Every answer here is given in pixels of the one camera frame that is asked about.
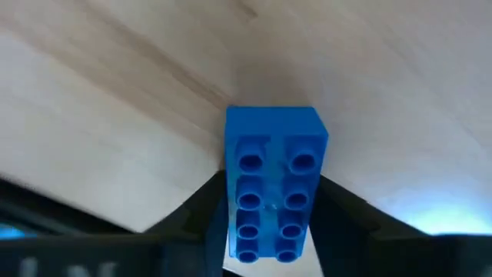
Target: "plywood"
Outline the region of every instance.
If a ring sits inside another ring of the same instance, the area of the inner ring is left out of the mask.
[[[324,174],[427,232],[492,232],[488,0],[2,0],[0,173],[136,231],[221,164],[227,105],[313,105]],[[291,265],[320,275],[312,243]]]

